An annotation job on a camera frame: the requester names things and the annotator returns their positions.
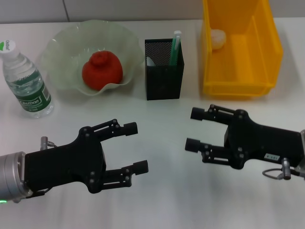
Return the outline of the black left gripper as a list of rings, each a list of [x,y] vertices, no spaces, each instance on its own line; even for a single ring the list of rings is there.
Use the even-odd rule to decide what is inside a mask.
[[[85,184],[92,194],[101,190],[130,187],[132,175],[148,173],[147,160],[105,171],[100,142],[135,134],[138,134],[135,122],[120,126],[117,119],[93,127],[83,127],[70,144],[26,154],[25,182],[33,192],[72,182]]]

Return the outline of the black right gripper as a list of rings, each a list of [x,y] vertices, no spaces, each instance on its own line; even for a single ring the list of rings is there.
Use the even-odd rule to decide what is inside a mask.
[[[202,162],[233,167],[234,156],[238,165],[250,159],[281,164],[287,158],[296,167],[305,158],[305,147],[300,132],[260,125],[245,110],[232,110],[210,105],[208,110],[193,107],[191,119],[208,120],[228,125],[224,146],[214,146],[187,138],[185,150],[201,153]]]

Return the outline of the red-orange fruit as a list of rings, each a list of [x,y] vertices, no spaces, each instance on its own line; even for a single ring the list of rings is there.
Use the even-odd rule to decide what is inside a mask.
[[[98,51],[84,64],[81,75],[88,87],[100,91],[107,84],[119,84],[123,78],[123,69],[115,54]]]

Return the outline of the mint green pen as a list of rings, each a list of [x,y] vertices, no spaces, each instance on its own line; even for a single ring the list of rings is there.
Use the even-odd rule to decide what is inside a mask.
[[[179,46],[181,43],[181,31],[175,31],[173,33],[172,45],[171,45],[171,53],[169,58],[169,65],[175,66],[177,63],[178,53],[179,53]]]

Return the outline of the white paper ball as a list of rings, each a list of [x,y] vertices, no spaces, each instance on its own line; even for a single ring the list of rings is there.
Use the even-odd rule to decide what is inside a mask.
[[[221,49],[226,43],[226,33],[223,30],[211,29],[212,50]]]

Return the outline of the clear water bottle green label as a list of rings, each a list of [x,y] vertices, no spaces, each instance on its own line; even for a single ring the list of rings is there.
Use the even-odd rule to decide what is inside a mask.
[[[13,40],[0,41],[4,79],[25,112],[33,118],[49,115],[52,97],[33,61],[22,54]]]

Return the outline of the black mesh pen holder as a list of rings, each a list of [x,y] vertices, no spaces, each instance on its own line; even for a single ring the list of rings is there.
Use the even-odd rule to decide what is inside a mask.
[[[172,39],[145,40],[145,89],[146,99],[170,100],[180,98],[184,59],[179,46],[177,63],[169,65]],[[146,57],[150,57],[156,66],[147,66]]]

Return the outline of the pale green glass fruit plate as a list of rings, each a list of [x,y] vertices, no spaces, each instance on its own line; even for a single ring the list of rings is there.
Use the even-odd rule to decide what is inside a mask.
[[[83,81],[81,72],[85,63],[98,51],[110,51],[118,57],[122,65],[122,80],[94,90]],[[55,89],[75,89],[84,95],[96,96],[128,84],[143,62],[144,53],[132,31],[115,22],[89,20],[57,33],[41,53],[39,67],[47,73]]]

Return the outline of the silver left gripper connector stub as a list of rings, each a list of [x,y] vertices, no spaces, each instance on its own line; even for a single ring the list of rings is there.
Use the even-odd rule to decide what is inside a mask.
[[[48,137],[41,137],[40,151],[48,149],[48,147],[57,147],[53,142],[48,140]]]

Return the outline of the yellow plastic bin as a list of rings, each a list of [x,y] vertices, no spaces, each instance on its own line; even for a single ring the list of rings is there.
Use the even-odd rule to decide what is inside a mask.
[[[226,43],[212,50],[211,29]],[[210,97],[261,97],[276,85],[283,48],[269,0],[203,0],[202,91]]]

